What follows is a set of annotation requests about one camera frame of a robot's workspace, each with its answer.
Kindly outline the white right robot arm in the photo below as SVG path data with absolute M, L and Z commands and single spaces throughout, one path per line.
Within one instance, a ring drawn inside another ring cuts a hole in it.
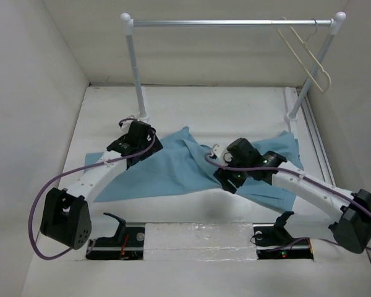
M 274 151 L 261 154 L 247 139 L 214 145 L 205 160 L 217 169 L 213 176 L 223 190 L 236 193 L 247 179 L 284 189 L 325 213 L 315 218 L 292 207 L 273 223 L 254 223 L 251 242 L 270 252 L 287 249 L 309 238 L 337 244 L 361 254 L 371 240 L 371 193 L 341 189 L 307 174 Z

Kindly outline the light blue trousers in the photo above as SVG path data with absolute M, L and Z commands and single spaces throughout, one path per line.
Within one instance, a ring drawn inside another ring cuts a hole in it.
M 214 178 L 215 166 L 205 160 L 211 148 L 198 144 L 189 128 L 183 127 L 160 140 L 163 149 L 116 176 L 94 202 L 115 202 L 146 197 L 178 196 L 209 189 L 221 189 Z M 300 169 L 299 142 L 290 132 L 252 142 L 260 152 L 276 152 Z M 248 178 L 236 194 L 265 207 L 288 211 L 296 196 L 263 181 Z

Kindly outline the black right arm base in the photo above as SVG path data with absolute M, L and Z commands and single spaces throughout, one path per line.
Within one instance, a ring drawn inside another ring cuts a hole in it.
M 293 211 L 282 213 L 274 223 L 254 223 L 250 242 L 256 246 L 257 260 L 314 260 L 311 242 L 293 238 L 285 229 Z

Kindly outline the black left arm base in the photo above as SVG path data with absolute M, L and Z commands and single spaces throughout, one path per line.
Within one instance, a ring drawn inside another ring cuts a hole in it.
M 104 212 L 116 221 L 111 236 L 90 239 L 85 258 L 88 260 L 143 260 L 146 223 L 127 223 L 115 214 Z

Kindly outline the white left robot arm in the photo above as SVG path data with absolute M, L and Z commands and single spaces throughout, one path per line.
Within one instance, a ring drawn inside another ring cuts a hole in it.
M 84 166 L 78 180 L 64 189 L 48 191 L 40 232 L 68 248 L 83 247 L 92 232 L 88 204 L 114 178 L 161 149 L 155 128 L 131 120 L 127 132 L 109 144 L 96 163 Z

